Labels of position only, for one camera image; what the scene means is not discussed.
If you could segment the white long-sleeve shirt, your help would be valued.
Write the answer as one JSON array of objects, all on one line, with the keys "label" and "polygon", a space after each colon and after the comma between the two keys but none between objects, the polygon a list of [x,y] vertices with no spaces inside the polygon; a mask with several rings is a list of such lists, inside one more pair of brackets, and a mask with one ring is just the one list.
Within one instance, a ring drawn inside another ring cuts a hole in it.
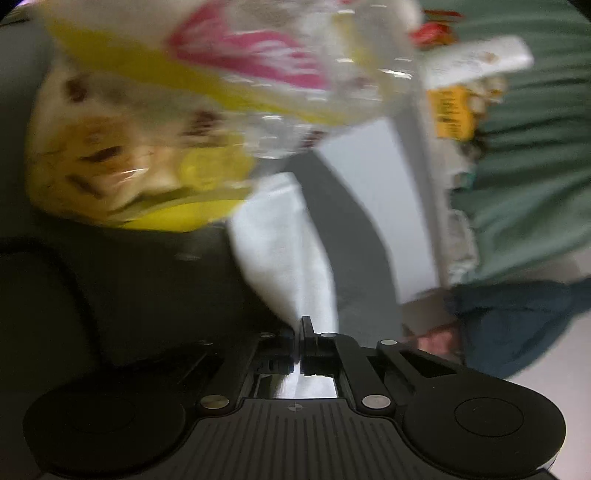
[{"label": "white long-sleeve shirt", "polygon": [[273,314],[294,331],[308,316],[315,332],[339,332],[332,267],[293,174],[257,181],[226,227],[242,278]]}]

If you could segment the pink hanging cloth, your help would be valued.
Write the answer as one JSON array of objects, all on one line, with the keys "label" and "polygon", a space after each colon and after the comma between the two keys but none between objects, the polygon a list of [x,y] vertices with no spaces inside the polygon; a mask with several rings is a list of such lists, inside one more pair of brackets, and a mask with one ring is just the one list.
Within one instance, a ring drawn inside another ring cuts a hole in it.
[{"label": "pink hanging cloth", "polygon": [[461,350],[460,333],[455,327],[439,328],[416,338],[417,348],[436,356],[455,355]]}]

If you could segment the dark teal hanging jacket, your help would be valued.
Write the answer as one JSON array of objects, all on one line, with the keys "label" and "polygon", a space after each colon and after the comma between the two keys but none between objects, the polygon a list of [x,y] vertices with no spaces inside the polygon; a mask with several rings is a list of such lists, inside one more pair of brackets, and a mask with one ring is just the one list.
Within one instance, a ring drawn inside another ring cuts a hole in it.
[{"label": "dark teal hanging jacket", "polygon": [[501,379],[527,368],[590,310],[590,279],[461,287],[449,311],[459,321],[467,367]]}]

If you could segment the green curtain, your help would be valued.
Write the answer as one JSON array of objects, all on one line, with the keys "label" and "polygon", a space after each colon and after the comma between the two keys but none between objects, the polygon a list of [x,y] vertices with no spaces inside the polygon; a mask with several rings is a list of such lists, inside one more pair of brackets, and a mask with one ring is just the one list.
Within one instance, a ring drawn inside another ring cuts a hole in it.
[{"label": "green curtain", "polygon": [[461,14],[463,41],[518,35],[535,64],[479,133],[473,183],[453,193],[469,221],[478,263],[460,283],[498,281],[590,244],[590,22],[568,1],[426,1]]}]

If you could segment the yellow cardboard box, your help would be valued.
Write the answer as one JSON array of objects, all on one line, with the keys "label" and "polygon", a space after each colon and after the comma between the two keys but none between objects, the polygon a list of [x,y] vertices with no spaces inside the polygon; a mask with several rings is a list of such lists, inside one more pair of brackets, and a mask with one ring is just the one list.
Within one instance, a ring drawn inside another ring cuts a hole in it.
[{"label": "yellow cardboard box", "polygon": [[428,91],[439,138],[466,142],[474,137],[476,120],[469,107],[469,97],[469,91],[459,85]]}]

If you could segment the clear snack bag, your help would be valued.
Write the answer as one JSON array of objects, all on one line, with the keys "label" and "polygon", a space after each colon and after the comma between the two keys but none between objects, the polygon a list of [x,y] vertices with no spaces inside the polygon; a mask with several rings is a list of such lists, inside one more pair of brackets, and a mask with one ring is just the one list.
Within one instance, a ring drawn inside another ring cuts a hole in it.
[{"label": "clear snack bag", "polygon": [[398,1],[43,1],[26,188],[55,216],[190,231],[412,88]]}]

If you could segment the tall white bottle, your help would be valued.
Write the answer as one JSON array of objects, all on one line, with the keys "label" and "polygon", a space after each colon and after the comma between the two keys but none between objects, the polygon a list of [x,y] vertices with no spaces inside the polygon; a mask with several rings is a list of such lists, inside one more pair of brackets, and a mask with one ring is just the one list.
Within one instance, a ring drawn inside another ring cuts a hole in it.
[{"label": "tall white bottle", "polygon": [[504,35],[431,50],[423,56],[420,72],[425,88],[437,90],[527,70],[534,62],[530,48],[521,37]]}]

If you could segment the red milk carton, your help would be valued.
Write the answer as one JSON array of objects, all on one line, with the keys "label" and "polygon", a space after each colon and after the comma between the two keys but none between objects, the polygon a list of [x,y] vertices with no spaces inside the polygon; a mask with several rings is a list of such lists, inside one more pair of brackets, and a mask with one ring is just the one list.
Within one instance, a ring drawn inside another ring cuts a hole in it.
[{"label": "red milk carton", "polygon": [[425,22],[421,27],[409,34],[415,47],[421,50],[430,50],[440,46],[448,46],[459,41],[459,37],[454,30],[464,16],[451,10],[433,10],[423,11]]}]

